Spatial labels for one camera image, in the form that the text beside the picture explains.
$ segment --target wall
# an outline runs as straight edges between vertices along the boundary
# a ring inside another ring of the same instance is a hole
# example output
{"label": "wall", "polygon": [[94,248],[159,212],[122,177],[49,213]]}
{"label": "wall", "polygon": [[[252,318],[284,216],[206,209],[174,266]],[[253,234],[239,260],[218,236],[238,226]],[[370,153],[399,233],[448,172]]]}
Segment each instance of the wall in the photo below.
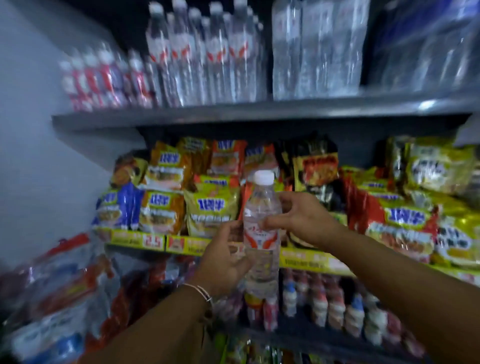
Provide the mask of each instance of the wall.
{"label": "wall", "polygon": [[144,147],[136,130],[58,134],[69,112],[58,60],[113,44],[110,32],[54,0],[0,0],[0,269],[88,228],[115,157]]}

